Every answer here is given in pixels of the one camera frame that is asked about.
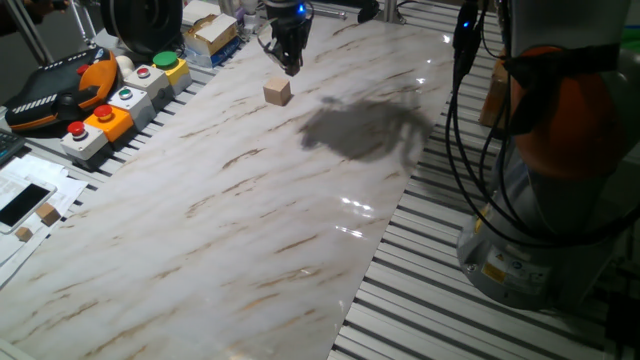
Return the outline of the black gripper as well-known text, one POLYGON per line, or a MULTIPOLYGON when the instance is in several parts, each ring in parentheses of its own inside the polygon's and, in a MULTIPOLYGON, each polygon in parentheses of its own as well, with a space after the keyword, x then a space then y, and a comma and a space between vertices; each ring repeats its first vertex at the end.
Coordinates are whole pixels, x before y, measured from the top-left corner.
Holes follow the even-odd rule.
POLYGON ((272 56, 275 62, 291 77, 303 66, 303 49, 306 47, 313 21, 313 5, 304 0, 264 0, 267 18, 273 21, 275 37, 287 52, 274 40, 272 56))

